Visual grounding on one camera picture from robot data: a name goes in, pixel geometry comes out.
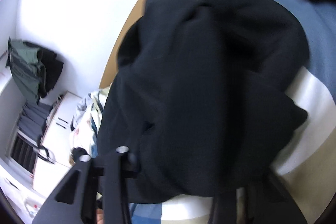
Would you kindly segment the person's right hand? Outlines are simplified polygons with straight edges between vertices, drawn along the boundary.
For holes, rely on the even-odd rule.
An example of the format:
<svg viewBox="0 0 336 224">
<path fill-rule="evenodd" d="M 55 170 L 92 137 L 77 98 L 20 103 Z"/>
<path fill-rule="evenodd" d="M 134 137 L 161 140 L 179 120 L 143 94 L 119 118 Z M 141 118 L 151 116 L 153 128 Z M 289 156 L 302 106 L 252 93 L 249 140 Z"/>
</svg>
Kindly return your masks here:
<svg viewBox="0 0 336 224">
<path fill-rule="evenodd" d="M 96 223 L 97 224 L 104 224 L 104 210 L 97 209 L 96 210 Z"/>
</svg>

